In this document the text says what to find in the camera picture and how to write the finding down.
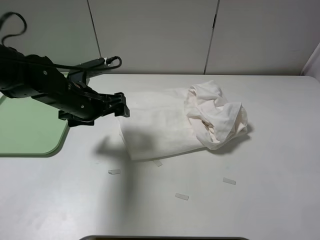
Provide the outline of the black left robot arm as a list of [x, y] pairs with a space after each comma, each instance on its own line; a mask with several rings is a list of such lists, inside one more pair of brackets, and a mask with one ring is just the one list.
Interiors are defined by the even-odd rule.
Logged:
[[11, 99], [32, 98], [58, 109], [68, 126], [92, 126], [106, 115], [130, 116], [122, 92], [98, 93], [87, 79], [110, 69], [110, 59], [97, 58], [74, 66], [67, 75], [46, 56], [23, 55], [12, 47], [0, 47], [0, 92]]

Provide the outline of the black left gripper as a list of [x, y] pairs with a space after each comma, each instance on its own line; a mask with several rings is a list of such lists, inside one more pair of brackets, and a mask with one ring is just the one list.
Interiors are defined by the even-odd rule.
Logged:
[[130, 117], [124, 93], [98, 93], [83, 81], [63, 81], [59, 85], [57, 108], [58, 118], [69, 126], [93, 126], [96, 119], [112, 113], [115, 117]]

